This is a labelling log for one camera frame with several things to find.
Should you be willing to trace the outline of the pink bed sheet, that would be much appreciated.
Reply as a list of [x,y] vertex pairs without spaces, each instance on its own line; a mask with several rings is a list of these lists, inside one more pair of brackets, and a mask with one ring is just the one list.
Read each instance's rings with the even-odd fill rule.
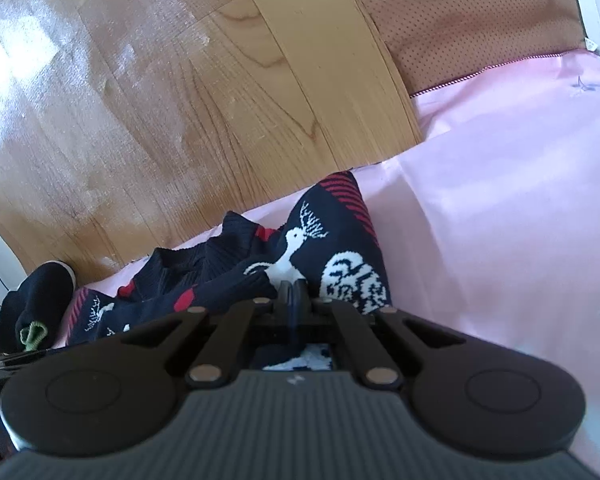
[[355,171],[401,308],[567,370],[567,465],[600,474],[600,58],[503,65],[419,96],[426,141]]

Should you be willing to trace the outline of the wooden headboard panel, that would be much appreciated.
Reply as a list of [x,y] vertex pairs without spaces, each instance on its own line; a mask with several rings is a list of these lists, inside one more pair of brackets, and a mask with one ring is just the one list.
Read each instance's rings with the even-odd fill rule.
[[0,235],[90,282],[420,141],[358,0],[0,0]]

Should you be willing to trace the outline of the folded black green sweater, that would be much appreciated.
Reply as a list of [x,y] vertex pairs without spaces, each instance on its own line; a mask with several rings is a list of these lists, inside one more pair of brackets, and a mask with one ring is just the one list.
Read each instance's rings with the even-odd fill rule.
[[75,291],[76,274],[67,263],[38,266],[2,302],[0,353],[52,348]]

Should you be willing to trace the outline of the brown mesh pillow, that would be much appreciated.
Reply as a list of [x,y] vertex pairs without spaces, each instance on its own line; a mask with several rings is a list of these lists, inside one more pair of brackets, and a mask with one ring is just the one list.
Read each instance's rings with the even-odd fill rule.
[[584,45],[577,0],[358,0],[409,94]]

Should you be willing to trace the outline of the navy reindeer pattern sweater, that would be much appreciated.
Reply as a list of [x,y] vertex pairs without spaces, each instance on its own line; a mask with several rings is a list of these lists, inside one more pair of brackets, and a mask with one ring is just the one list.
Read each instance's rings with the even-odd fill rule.
[[236,302],[274,298],[280,284],[304,281],[311,297],[332,298],[370,314],[391,302],[370,213],[349,171],[309,188],[278,229],[228,212],[221,232],[191,248],[157,248],[112,294],[81,289],[66,343],[84,344],[204,307],[221,314]]

